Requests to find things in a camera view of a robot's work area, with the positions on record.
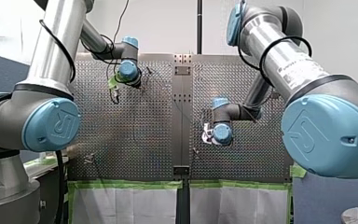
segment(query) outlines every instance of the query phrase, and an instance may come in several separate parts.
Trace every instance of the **vertical metal pole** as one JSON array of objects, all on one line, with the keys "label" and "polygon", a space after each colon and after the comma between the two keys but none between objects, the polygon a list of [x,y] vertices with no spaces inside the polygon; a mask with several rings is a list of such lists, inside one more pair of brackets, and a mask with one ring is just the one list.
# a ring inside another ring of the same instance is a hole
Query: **vertical metal pole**
[{"label": "vertical metal pole", "polygon": [[202,54],[202,0],[197,6],[197,54]]}]

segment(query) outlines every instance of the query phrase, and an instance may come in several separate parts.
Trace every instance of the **blue joint cap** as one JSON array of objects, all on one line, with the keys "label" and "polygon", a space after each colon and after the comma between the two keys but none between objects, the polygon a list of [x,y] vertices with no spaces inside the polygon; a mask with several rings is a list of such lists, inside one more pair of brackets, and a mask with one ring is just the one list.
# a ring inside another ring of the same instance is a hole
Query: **blue joint cap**
[{"label": "blue joint cap", "polygon": [[124,36],[124,38],[121,40],[123,43],[127,43],[129,45],[133,45],[134,47],[138,48],[138,39],[131,36]]},{"label": "blue joint cap", "polygon": [[215,110],[216,108],[222,106],[222,105],[228,105],[229,100],[225,97],[215,97],[212,100],[212,110]]},{"label": "blue joint cap", "polygon": [[119,78],[124,81],[135,80],[139,75],[138,67],[136,66],[135,63],[133,63],[130,60],[124,60],[120,64],[120,68],[118,69],[118,72],[120,75]]},{"label": "blue joint cap", "polygon": [[227,146],[232,141],[232,130],[225,123],[217,124],[213,128],[213,138],[217,143]]},{"label": "blue joint cap", "polygon": [[309,172],[358,178],[358,106],[325,94],[303,96],[282,117],[283,142]]},{"label": "blue joint cap", "polygon": [[[238,32],[240,31],[239,25],[240,25],[240,19],[241,19],[241,4],[235,5],[234,8],[232,8],[231,13],[229,15],[228,19],[228,25],[227,25],[227,44],[229,46],[237,46],[238,45]],[[246,3],[243,3],[242,5],[242,12],[246,9]]]},{"label": "blue joint cap", "polygon": [[22,143],[34,152],[62,150],[74,140],[79,124],[76,104],[65,98],[54,98],[35,109],[26,120]]}]

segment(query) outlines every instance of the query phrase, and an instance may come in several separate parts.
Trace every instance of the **white cloth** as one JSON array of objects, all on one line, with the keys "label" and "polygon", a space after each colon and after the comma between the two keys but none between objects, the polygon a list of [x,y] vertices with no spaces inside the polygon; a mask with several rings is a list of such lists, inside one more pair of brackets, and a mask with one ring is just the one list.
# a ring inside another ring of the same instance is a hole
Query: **white cloth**
[{"label": "white cloth", "polygon": [[191,224],[286,224],[288,190],[192,189]]},{"label": "white cloth", "polygon": [[73,224],[174,224],[177,189],[75,189]]}]

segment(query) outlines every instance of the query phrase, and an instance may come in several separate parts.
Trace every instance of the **pegboard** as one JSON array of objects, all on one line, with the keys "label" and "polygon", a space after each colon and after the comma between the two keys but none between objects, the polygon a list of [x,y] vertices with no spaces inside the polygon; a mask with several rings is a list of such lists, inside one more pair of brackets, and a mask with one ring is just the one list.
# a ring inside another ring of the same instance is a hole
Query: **pegboard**
[{"label": "pegboard", "polygon": [[236,56],[196,55],[193,74],[191,178],[290,182],[293,162],[284,148],[280,131],[282,97],[276,95],[264,105],[263,117],[257,123],[234,121],[234,141],[230,147],[206,145],[200,137],[202,124],[212,120],[213,98],[224,96],[231,103],[240,104],[257,72]]},{"label": "pegboard", "polygon": [[77,55],[73,87],[82,123],[68,152],[71,180],[172,180],[171,57],[140,56],[142,88],[120,88],[115,105],[107,64]]},{"label": "pegboard", "polygon": [[212,99],[242,102],[256,72],[236,56],[186,57],[179,63],[175,55],[141,55],[142,88],[122,88],[119,105],[109,97],[106,64],[89,54],[76,57],[82,124],[69,148],[71,180],[172,180],[173,166],[182,164],[190,165],[192,179],[290,181],[292,160],[280,132],[283,99],[269,100],[257,123],[235,121],[231,147],[205,145],[200,137],[212,120]]}]

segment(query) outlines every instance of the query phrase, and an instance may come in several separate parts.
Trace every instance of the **printed label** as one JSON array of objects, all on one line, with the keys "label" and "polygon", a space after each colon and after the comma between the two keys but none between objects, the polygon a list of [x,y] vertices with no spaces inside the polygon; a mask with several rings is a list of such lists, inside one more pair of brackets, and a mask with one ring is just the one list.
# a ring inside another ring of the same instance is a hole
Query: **printed label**
[{"label": "printed label", "polygon": [[328,76],[328,73],[305,53],[298,53],[295,60],[278,68],[277,72],[291,90],[320,77]]}]

